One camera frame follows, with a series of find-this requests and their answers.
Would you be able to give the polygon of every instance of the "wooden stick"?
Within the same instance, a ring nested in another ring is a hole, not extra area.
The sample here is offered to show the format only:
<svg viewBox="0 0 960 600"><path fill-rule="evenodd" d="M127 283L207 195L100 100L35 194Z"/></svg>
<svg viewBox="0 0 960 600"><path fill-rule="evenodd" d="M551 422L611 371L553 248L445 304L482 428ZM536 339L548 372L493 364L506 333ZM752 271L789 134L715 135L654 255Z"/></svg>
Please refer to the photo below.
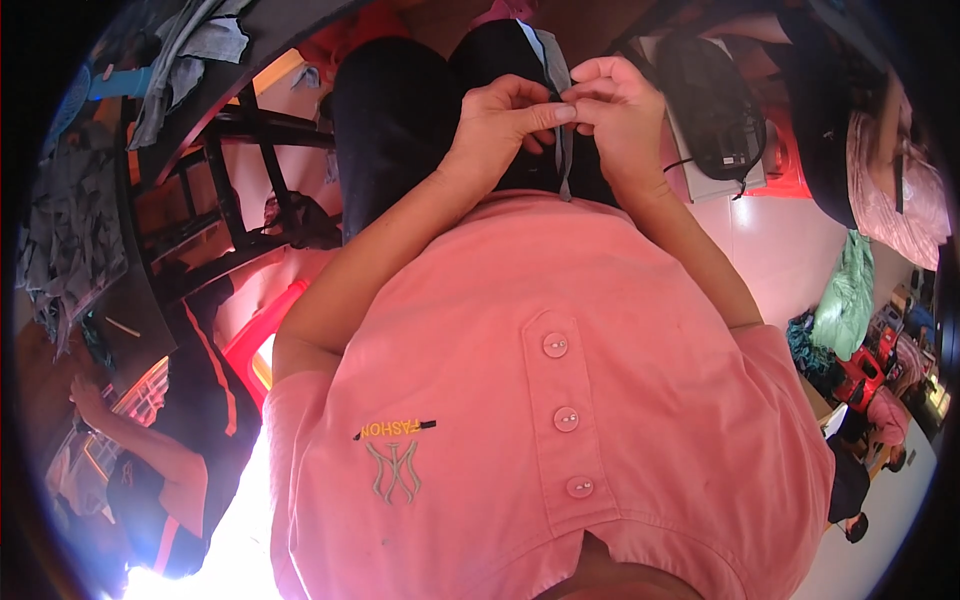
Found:
<svg viewBox="0 0 960 600"><path fill-rule="evenodd" d="M109 323L109 324L111 324L111 325L114 325L115 327L126 331L127 333L131 334L131 336L133 336L134 338L140 337L140 332L137 331L136 329L130 329L130 328L127 327L126 325L120 324L120 323L114 321L113 319L111 319L110 317L105 317L105 319L107 320L107 323Z"/></svg>

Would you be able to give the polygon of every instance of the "pink fabric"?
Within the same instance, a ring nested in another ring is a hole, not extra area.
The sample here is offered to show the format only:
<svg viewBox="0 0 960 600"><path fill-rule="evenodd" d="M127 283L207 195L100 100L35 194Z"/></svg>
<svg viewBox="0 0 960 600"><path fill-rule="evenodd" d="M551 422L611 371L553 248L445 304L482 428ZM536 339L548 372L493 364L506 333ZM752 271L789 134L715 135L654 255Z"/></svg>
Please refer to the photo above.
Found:
<svg viewBox="0 0 960 600"><path fill-rule="evenodd" d="M847 132L847 187L856 226L914 264L936 271L937 247L950 235L943 180L924 161L921 150L903 139L903 214L899 214L896 198L880 191L867 171L874 137L874 119L854 112Z"/></svg>
<svg viewBox="0 0 960 600"><path fill-rule="evenodd" d="M880 386L874 393L867 405L867 420L876 426L876 432L870 436L872 442L896 445L906 440L906 413L887 386Z"/></svg>
<svg viewBox="0 0 960 600"><path fill-rule="evenodd" d="M727 330L619 210L493 198L387 283L332 381L268 396L286 597L533 598L590 531L706 598L788 598L833 462L783 334Z"/></svg>

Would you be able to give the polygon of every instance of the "knee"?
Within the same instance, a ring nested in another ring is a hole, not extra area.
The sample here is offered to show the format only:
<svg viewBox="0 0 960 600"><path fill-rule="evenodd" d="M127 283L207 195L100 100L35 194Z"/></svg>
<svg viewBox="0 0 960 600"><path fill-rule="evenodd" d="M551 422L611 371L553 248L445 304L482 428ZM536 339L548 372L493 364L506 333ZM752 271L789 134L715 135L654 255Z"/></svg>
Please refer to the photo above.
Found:
<svg viewBox="0 0 960 600"><path fill-rule="evenodd" d="M409 37L378 37L354 48L337 69L337 85L374 82L377 75L391 79L424 68L446 68L442 56Z"/></svg>

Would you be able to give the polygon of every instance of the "button placket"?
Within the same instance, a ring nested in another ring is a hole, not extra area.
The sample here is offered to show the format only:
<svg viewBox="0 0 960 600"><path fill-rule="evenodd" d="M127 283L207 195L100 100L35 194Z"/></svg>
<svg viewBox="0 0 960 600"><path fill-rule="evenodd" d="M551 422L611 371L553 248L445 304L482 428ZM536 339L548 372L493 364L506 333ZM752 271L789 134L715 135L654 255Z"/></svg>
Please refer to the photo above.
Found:
<svg viewBox="0 0 960 600"><path fill-rule="evenodd" d="M598 452L576 320L545 311L524 327L523 340L544 508L559 535L571 519L614 510L616 504Z"/></svg>

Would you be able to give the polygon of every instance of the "orange stripe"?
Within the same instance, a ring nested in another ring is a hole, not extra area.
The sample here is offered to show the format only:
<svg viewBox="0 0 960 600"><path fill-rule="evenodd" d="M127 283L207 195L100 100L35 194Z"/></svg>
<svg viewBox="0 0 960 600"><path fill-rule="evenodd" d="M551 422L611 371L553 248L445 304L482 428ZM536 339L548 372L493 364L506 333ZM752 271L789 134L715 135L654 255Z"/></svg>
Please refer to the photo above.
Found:
<svg viewBox="0 0 960 600"><path fill-rule="evenodd" d="M154 573L163 574L163 569L167 568L167 560L170 559L170 549L174 546L174 536L180 524L172 516L167 516L167 522L163 524L163 535L160 537L160 547L156 552L156 562L154 563Z"/></svg>
<svg viewBox="0 0 960 600"><path fill-rule="evenodd" d="M200 341L204 343L206 353L210 356L210 362L213 363L213 370L217 373L217 382L220 383L220 385L224 388L224 392L227 393L227 429L224 430L224 433L232 436L237 432L236 396L234 396L233 392L230 391L229 384L227 384L227 376L224 374L224 367L220 364L220 360L217 358L217 355L213 353L213 348L210 347L210 343L206 339L206 334L197 324L197 318L193 316L193 312L190 310L190 307L187 306L186 300L183 301L183 308L186 310L186 317L190 320L190 324L192 324L193 328L197 330L197 335L200 336Z"/></svg>

